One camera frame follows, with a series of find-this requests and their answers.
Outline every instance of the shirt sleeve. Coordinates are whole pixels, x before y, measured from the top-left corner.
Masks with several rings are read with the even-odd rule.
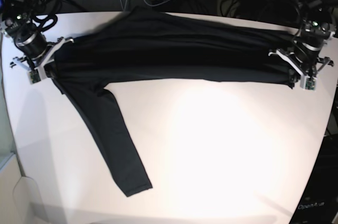
[[[114,95],[84,82],[53,80],[90,130],[117,186],[129,197],[152,188]]]

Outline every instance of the black cable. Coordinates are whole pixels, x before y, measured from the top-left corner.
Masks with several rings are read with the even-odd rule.
[[[330,136],[330,137],[332,137],[332,134],[331,134],[331,132],[326,128],[326,132],[328,133],[328,135]]]
[[[57,9],[57,14],[59,14],[62,10],[62,7],[63,7],[63,3],[62,3],[63,0],[61,0],[58,4],[58,9]]]
[[[237,18],[237,16],[240,15],[241,11],[242,11],[242,3],[240,3],[238,5],[238,7],[236,7],[236,10],[235,10],[235,12],[234,12],[234,14],[233,14],[232,17],[233,18]]]
[[[260,11],[260,13],[257,16],[257,22],[260,20],[260,18],[263,16],[263,13],[269,8],[271,7],[273,4],[270,2],[268,4],[265,5],[265,7],[263,7],[263,9]]]
[[[229,13],[230,13],[232,7],[235,6],[238,2],[239,2],[239,1],[232,1],[232,2],[231,2],[231,5],[229,6],[229,8],[228,8],[228,10],[227,10],[227,12],[226,12],[226,17],[228,17],[228,15],[229,15]]]
[[[40,19],[41,23],[40,25],[37,27],[37,31],[46,31],[49,30],[51,27],[55,26],[55,24],[57,23],[58,18],[56,17],[56,13],[58,12],[58,9],[60,8],[60,3],[61,0],[56,0],[54,6],[52,7],[50,13],[48,14],[48,16],[44,19]],[[48,26],[44,26],[46,24],[47,21],[52,20],[52,23]]]
[[[239,6],[237,6],[237,7],[233,8],[233,9],[231,9],[231,11],[230,11],[230,13],[229,13],[229,16],[230,16],[231,18],[235,18],[236,11],[237,11],[238,7],[239,7]]]
[[[208,8],[203,3],[201,3],[199,0],[194,0],[194,1],[196,5],[200,8],[200,11],[202,12],[202,14],[210,15]]]
[[[70,5],[72,5],[72,6],[76,7],[76,8],[78,8],[78,9],[79,9],[80,11],[82,11],[82,12],[88,12],[87,9],[85,9],[83,6],[79,5],[78,3],[76,3],[76,2],[73,1],[73,0],[62,0],[62,1],[64,1],[64,2],[66,2],[66,3],[68,3],[68,4],[70,4]]]
[[[303,23],[301,24],[301,26],[297,30],[296,34],[294,34],[294,36],[292,37],[291,42],[295,41],[295,39],[297,38],[297,36],[299,35],[299,33],[302,31],[302,27],[303,27]]]
[[[191,13],[192,13],[192,14],[196,14],[196,12],[195,12],[193,6],[192,6],[191,3],[190,3],[190,0],[187,0],[186,2],[187,2],[187,4],[188,4],[188,7],[189,7],[190,10],[191,10]]]
[[[203,8],[196,0],[186,0],[189,7],[192,8],[192,5],[194,5],[194,8],[196,8],[195,14],[204,14]]]
[[[44,0],[39,0],[40,3],[37,3],[35,9],[34,9],[34,14],[43,14],[43,12],[46,11],[46,4]]]
[[[223,17],[225,17],[225,14],[223,14],[223,4],[229,0],[221,0],[220,2],[220,12]]]

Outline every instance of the metal bracket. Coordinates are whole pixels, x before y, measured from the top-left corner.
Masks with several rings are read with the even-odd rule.
[[[14,65],[18,65],[22,67],[24,70],[28,72],[29,75],[29,81],[31,84],[37,83],[41,80],[44,80],[47,78],[46,71],[44,69],[44,66],[53,60],[51,60],[52,56],[54,53],[59,50],[65,43],[68,42],[74,42],[73,38],[59,38],[58,42],[55,43],[49,50],[48,52],[42,57],[42,59],[39,61],[39,63],[35,66],[34,70],[31,70],[28,66],[23,64],[24,59],[23,58],[14,58],[11,67]]]
[[[295,71],[301,76],[301,88],[306,89],[306,90],[315,90],[316,89],[316,84],[317,84],[317,75],[318,73],[323,70],[323,68],[326,65],[334,66],[333,61],[329,57],[324,57],[318,58],[317,62],[321,63],[322,65],[317,69],[316,66],[312,67],[312,75],[309,75],[308,72],[304,71],[300,65],[299,62],[296,61],[295,59],[292,58],[292,55],[294,55],[294,52],[288,52],[284,51],[282,49],[277,49],[276,51],[271,51],[268,54],[269,56],[271,55],[278,55],[281,59],[286,61],[287,63],[292,66]]]
[[[298,62],[295,61],[290,56],[293,55],[294,52],[287,52],[282,49],[277,49],[276,51],[269,52],[269,56],[271,55],[278,55],[281,59],[286,61],[287,63],[292,66],[296,72],[301,76],[301,88],[307,89],[307,90],[315,90],[316,89],[316,83],[317,83],[317,77],[309,76],[307,72],[305,72],[299,65]]]

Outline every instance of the white table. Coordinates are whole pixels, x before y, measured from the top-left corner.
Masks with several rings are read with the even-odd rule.
[[[91,33],[117,15],[59,15],[45,35],[56,41]],[[335,39],[321,56],[338,63],[337,50]],[[4,87],[18,155],[52,223],[289,223],[320,149],[338,79],[336,66],[321,72],[316,91],[204,80],[108,85],[154,187],[127,198],[66,96],[50,79],[31,86],[23,70],[9,68],[15,56],[20,52],[5,39]]]

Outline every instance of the black long-sleeve shirt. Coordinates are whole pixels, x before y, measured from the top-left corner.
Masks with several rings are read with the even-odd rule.
[[[293,87],[292,69],[270,49],[292,35],[137,9],[64,45],[49,71],[75,106],[126,196],[152,188],[113,94],[113,82],[204,79]]]

